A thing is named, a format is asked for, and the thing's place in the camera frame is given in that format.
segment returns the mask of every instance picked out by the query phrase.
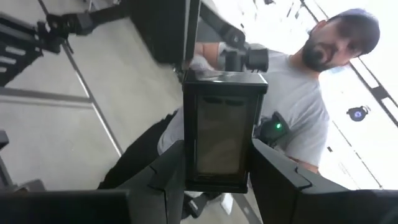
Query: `black pants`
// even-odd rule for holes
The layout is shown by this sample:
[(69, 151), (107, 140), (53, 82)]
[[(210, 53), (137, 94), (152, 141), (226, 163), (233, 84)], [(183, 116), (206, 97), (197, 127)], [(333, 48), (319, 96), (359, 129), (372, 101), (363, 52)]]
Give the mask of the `black pants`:
[(151, 164), (159, 156), (157, 143), (174, 114), (169, 114), (162, 121), (152, 125), (134, 141), (126, 149), (116, 165), (106, 174), (98, 189), (116, 188)]

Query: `display screen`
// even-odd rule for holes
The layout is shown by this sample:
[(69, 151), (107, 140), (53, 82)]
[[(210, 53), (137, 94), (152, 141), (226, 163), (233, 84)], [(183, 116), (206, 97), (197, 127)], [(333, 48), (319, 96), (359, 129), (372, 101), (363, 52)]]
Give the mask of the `display screen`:
[(248, 99), (230, 96), (197, 98), (197, 172), (237, 174), (243, 149)]

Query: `baseball cap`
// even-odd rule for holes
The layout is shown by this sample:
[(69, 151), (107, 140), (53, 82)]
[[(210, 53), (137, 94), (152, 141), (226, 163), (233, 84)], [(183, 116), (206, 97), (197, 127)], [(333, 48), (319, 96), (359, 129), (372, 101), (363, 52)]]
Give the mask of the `baseball cap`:
[(373, 14), (364, 9), (348, 9), (333, 16), (329, 21), (336, 18), (342, 18), (358, 30), (363, 41), (362, 55), (372, 52), (380, 39), (379, 21)]

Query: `beard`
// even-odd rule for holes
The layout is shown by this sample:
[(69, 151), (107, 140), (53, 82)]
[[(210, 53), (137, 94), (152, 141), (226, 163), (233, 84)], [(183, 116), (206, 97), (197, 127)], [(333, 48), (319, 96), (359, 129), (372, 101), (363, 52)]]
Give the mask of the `beard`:
[(323, 62), (323, 53), (321, 50), (318, 50), (316, 46), (318, 45), (326, 45), (326, 44), (317, 44), (313, 39), (310, 38), (305, 42), (303, 50), (302, 50), (302, 60), (306, 67), (316, 72), (323, 72), (328, 69), (333, 68), (333, 66), (328, 63), (333, 58), (334, 50), (332, 50), (332, 54), (330, 58), (327, 58)]

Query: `gray floor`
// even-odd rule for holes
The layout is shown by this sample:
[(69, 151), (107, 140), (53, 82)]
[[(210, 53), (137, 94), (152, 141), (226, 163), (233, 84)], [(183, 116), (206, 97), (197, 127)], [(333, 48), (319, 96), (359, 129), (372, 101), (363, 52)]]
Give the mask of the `gray floor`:
[[(45, 0), (50, 12), (82, 11), (80, 0)], [(1, 0), (2, 12), (34, 23), (45, 19), (37, 1)], [(129, 20), (71, 37), (73, 55), (123, 149), (182, 104), (169, 67), (158, 66)], [(65, 53), (45, 54), (7, 87), (84, 96)], [(42, 179), (49, 190), (95, 189), (118, 154), (87, 105), (0, 97), (0, 129), (10, 145), (0, 152), (15, 183)], [(242, 210), (227, 216), (213, 203), (185, 223), (247, 223)]]

